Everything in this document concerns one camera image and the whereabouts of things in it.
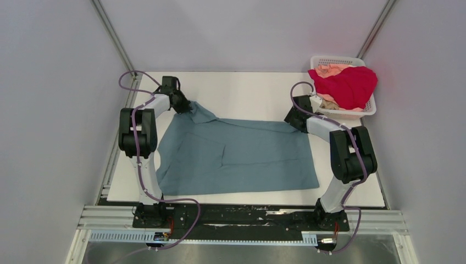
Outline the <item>blue-grey t shirt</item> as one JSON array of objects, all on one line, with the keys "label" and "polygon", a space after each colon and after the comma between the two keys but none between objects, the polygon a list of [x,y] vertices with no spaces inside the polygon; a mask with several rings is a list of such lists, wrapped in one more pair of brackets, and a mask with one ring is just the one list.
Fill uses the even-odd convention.
[{"label": "blue-grey t shirt", "polygon": [[199,103],[174,115],[158,153],[165,195],[316,189],[309,138],[285,122],[218,118]]}]

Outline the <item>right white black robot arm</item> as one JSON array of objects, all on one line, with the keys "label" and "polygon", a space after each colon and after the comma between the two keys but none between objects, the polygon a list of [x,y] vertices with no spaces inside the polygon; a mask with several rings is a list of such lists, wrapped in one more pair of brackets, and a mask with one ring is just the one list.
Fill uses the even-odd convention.
[{"label": "right white black robot arm", "polygon": [[318,136],[330,145],[334,176],[324,195],[317,200],[314,211],[315,225],[326,230],[343,218],[345,203],[353,189],[376,172],[378,163],[366,127],[349,128],[313,113],[310,96],[293,96],[292,103],[285,122],[303,133]]}]

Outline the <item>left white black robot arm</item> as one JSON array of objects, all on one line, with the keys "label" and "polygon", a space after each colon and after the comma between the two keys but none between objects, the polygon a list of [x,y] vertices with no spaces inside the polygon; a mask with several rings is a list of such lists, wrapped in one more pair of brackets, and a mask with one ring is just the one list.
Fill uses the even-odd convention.
[{"label": "left white black robot arm", "polygon": [[118,146],[130,159],[138,181],[139,202],[134,213],[135,219],[160,228],[167,223],[168,213],[156,179],[156,119],[171,109],[178,114],[189,112],[191,105],[181,91],[179,78],[175,76],[163,76],[162,83],[148,94],[149,99],[143,104],[121,109]]}]

